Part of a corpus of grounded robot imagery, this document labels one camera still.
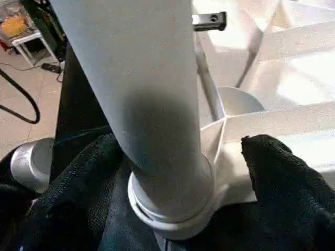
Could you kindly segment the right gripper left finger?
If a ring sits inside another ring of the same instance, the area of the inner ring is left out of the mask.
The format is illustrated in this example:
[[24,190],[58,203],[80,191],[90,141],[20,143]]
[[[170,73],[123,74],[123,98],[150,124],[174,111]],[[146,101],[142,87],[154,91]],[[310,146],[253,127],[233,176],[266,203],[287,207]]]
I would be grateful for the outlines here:
[[96,250],[122,158],[115,136],[101,135],[40,195],[1,164],[1,250]]

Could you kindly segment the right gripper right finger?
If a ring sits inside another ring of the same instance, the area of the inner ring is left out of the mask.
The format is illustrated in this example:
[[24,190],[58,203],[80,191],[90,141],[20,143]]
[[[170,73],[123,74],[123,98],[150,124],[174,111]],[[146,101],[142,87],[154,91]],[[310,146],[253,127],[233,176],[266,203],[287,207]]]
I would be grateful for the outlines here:
[[334,250],[334,189],[280,140],[245,136],[241,154],[277,250]]

